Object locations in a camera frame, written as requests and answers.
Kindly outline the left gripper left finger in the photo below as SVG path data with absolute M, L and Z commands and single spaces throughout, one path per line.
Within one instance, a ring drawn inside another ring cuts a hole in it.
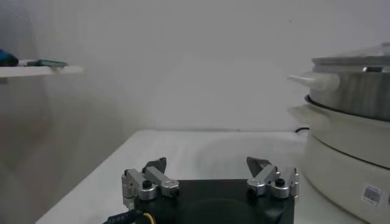
M 139 172 L 126 169 L 121 175 L 122 202 L 128 209 L 135 207 L 135 200 L 152 201 L 159 192 L 162 197 L 177 198 L 180 194 L 178 180 L 165 175 L 167 159 L 165 157 L 149 161 Z

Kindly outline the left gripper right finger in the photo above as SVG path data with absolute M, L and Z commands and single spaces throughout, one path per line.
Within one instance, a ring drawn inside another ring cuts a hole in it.
M 267 191 L 274 198 L 299 197 L 299 172 L 295 167 L 280 170 L 266 159 L 249 156 L 246 163 L 252 175 L 246 183 L 252 197 L 263 196 Z

